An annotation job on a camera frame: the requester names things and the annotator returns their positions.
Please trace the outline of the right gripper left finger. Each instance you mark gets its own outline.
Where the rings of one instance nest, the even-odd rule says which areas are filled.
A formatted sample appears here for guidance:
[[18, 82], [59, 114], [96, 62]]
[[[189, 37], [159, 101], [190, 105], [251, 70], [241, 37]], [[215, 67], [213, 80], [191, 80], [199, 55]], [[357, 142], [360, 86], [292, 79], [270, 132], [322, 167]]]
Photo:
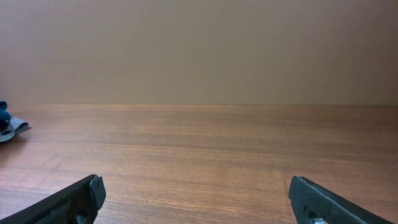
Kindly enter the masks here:
[[1, 224], [93, 223], [106, 198], [103, 178], [91, 174], [1, 220]]

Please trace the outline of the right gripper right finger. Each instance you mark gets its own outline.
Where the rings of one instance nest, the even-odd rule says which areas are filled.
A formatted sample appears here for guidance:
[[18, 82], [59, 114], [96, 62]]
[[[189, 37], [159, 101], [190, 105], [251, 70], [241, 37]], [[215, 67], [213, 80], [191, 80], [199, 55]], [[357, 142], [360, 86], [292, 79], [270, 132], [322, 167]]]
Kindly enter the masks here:
[[292, 177], [289, 199], [298, 224], [393, 224], [305, 177]]

